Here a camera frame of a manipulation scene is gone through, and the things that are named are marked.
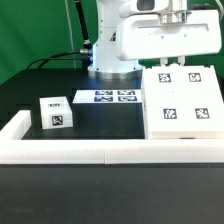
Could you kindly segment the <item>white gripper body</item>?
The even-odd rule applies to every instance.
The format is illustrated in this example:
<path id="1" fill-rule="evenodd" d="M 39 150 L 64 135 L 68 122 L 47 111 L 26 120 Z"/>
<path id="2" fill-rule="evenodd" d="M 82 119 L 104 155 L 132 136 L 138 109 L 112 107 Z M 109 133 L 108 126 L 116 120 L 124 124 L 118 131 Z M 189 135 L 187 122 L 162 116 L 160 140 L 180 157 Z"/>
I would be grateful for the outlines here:
<path id="1" fill-rule="evenodd" d="M 140 60 L 218 53 L 217 10 L 195 10 L 186 23 L 161 24 L 154 14 L 134 15 L 117 26 L 117 57 Z"/>

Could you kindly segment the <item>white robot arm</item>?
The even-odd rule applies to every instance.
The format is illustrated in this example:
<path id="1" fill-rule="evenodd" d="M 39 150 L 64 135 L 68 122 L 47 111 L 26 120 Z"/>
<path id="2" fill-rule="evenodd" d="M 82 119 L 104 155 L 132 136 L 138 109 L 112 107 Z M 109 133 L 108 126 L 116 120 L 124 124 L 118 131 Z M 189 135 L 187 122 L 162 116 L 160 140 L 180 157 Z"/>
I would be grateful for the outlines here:
<path id="1" fill-rule="evenodd" d="M 222 46 L 216 9 L 193 9 L 189 0 L 96 0 L 98 39 L 88 74 L 107 80 L 140 76 L 141 60 L 213 54 Z"/>

